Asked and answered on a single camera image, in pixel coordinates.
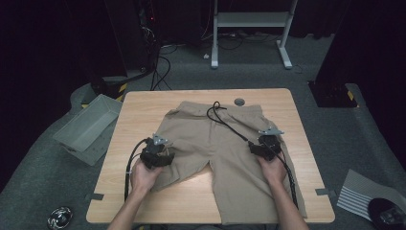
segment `gray object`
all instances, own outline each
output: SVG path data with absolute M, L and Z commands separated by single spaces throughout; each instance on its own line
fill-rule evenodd
M 107 152 L 122 103 L 100 94 L 54 135 L 69 153 L 93 166 Z
M 258 133 L 262 134 L 262 135 L 281 135 L 281 134 L 284 134 L 283 131 L 280 131 L 275 127 L 274 128 L 269 127 L 266 130 L 258 131 Z
M 59 207 L 55 209 L 48 218 L 48 228 L 51 230 L 65 228 L 73 215 L 74 213 L 69 207 Z
M 237 98 L 234 100 L 234 104 L 238 105 L 238 106 L 243 106 L 243 105 L 245 105 L 245 101 L 241 98 Z

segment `person's right hand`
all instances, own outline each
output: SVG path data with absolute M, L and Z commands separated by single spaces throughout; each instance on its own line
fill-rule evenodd
M 132 191 L 147 193 L 155 184 L 155 180 L 161 173 L 163 167 L 157 167 L 153 170 L 147 168 L 147 166 L 137 159 L 132 167 L 131 174 L 131 186 Z
M 267 161 L 260 156 L 257 156 L 257 158 L 262 167 L 262 173 L 268 180 L 269 185 L 281 185 L 286 177 L 286 169 L 284 168 L 282 161 L 276 156 L 271 161 Z

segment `wooden table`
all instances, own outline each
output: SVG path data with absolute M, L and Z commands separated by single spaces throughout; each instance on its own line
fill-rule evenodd
M 129 92 L 126 94 L 112 140 L 101 168 L 95 194 L 87 212 L 89 222 L 110 222 L 124 203 L 124 172 L 135 145 L 151 137 L 165 114 L 183 101 L 201 104 L 260 104 L 263 115 L 284 131 L 283 139 L 292 158 L 307 211 L 307 222 L 332 222 L 334 213 L 319 169 L 290 91 L 287 89 L 185 90 Z M 150 193 L 143 202 L 136 222 L 145 223 L 221 223 L 212 190 L 212 170 L 206 167 L 191 178 Z

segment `gray floor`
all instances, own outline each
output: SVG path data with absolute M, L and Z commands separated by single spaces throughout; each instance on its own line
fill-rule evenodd
M 261 40 L 262 37 L 249 39 Z M 307 86 L 315 80 L 332 38 L 289 37 L 286 49 L 294 68 L 283 68 L 272 42 L 248 42 L 234 50 L 219 50 L 219 67 L 212 70 L 210 47 L 180 46 L 161 50 L 170 60 L 166 82 L 173 90 L 226 88 L 288 88 L 301 116 L 321 176 L 337 195 L 349 169 L 373 181 L 390 186 L 406 195 L 406 174 L 380 134 L 358 87 L 348 88 L 359 103 L 356 108 L 320 108 Z M 222 40 L 220 45 L 234 47 L 237 41 Z M 162 59 L 162 75 L 168 65 Z M 129 84 L 126 92 L 149 90 L 151 76 Z M 52 124 L 33 144 L 0 195 L 0 229 L 46 229 L 49 214 L 62 205 L 72 207 L 75 216 L 67 229 L 105 229 L 106 224 L 86 221 L 92 194 L 102 167 L 101 159 L 89 167 L 65 152 L 52 136 L 80 111 L 88 85 L 71 97 L 72 110 Z M 162 90 L 168 90 L 164 83 Z M 312 229 L 374 229 L 367 220 L 336 206 L 330 199 L 336 219 L 330 224 L 311 224 Z

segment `metal bracket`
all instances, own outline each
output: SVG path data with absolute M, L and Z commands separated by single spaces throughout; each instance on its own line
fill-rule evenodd
M 161 136 L 159 136 L 158 134 L 152 133 L 152 137 L 153 137 L 153 144 L 155 146 L 158 145 L 162 145 L 162 144 L 166 144 L 168 142 L 168 139 L 165 139 Z
M 283 131 L 280 131 L 275 127 L 274 128 L 269 127 L 268 129 L 266 129 L 264 131 L 258 131 L 258 132 L 259 132 L 259 134 L 262 134 L 262 135 L 280 135 L 280 134 L 284 134 Z

